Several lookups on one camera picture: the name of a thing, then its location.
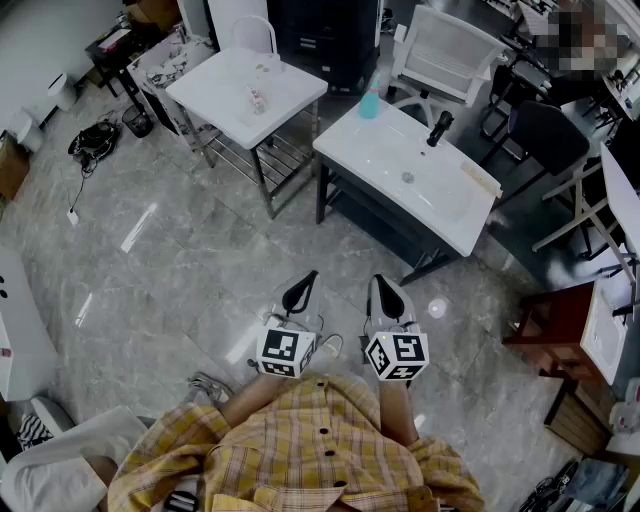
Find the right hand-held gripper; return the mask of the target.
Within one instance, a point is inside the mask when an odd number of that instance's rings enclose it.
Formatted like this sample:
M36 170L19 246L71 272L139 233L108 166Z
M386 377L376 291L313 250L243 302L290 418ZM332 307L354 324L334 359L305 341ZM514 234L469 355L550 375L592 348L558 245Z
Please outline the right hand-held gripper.
M394 281L375 274L368 286L368 316L360 338L363 363L381 382L415 379L429 365L429 346L411 298Z

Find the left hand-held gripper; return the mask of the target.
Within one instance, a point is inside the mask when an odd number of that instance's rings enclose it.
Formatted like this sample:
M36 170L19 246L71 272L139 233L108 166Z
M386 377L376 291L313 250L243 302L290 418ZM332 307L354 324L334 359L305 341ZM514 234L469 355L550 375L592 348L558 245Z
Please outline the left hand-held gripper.
M298 379L319 347L322 282L311 270L282 296L282 307L272 305L257 331L255 364L260 373Z

